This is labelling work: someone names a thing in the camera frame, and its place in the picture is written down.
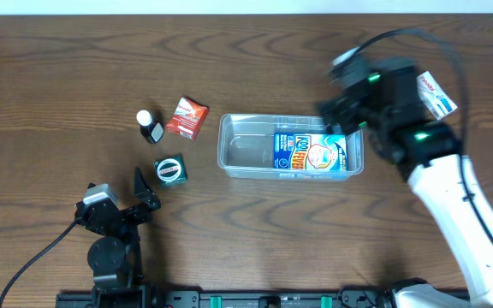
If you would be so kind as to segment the blue KoolFever box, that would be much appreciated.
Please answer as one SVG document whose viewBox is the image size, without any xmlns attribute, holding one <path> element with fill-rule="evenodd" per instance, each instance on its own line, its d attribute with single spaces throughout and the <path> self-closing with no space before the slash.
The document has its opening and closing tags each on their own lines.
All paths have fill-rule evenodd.
<svg viewBox="0 0 493 308">
<path fill-rule="evenodd" d="M 276 133 L 274 164 L 278 169 L 346 171 L 346 137 L 341 134 Z"/>
</svg>

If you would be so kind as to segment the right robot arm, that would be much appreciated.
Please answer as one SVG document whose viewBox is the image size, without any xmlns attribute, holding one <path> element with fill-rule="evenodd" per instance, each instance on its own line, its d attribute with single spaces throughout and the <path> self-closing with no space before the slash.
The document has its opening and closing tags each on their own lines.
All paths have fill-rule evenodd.
<svg viewBox="0 0 493 308">
<path fill-rule="evenodd" d="M 365 127 L 441 230 L 464 276 L 472 307 L 493 307 L 493 210 L 472 162 L 445 122 L 429 115 L 416 85 L 394 90 L 363 81 L 318 105 L 327 128 Z"/>
</svg>

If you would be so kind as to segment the white Panadol box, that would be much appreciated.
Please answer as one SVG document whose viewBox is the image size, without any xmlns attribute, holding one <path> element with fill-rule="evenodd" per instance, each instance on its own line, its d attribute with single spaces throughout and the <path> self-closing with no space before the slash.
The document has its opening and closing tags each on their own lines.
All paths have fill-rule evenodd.
<svg viewBox="0 0 493 308">
<path fill-rule="evenodd" d="M 457 110 L 455 102 L 444 92 L 430 72 L 425 71 L 417 77 L 418 94 L 425 107 L 437 120 Z"/>
</svg>

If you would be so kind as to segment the dark medicine bottle white cap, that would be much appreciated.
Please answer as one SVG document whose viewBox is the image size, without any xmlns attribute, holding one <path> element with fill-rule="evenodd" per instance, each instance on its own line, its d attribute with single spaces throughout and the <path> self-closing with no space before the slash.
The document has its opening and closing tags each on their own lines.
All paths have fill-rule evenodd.
<svg viewBox="0 0 493 308">
<path fill-rule="evenodd" d="M 163 125 L 148 110 L 140 110 L 136 115 L 140 125 L 140 133 L 150 144 L 158 143 L 164 134 Z"/>
</svg>

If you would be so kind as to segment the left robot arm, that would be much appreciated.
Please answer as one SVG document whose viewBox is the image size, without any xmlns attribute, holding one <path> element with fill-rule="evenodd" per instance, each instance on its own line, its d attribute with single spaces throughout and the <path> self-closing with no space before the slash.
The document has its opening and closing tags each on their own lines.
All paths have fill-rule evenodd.
<svg viewBox="0 0 493 308">
<path fill-rule="evenodd" d="M 134 196 L 140 202 L 120 210 L 109 185 L 91 183 L 76 205 L 75 222 L 101 236 L 87 253 L 95 307 L 151 306 L 151 291 L 143 284 L 138 226 L 150 222 L 161 204 L 140 168 L 134 170 Z"/>
</svg>

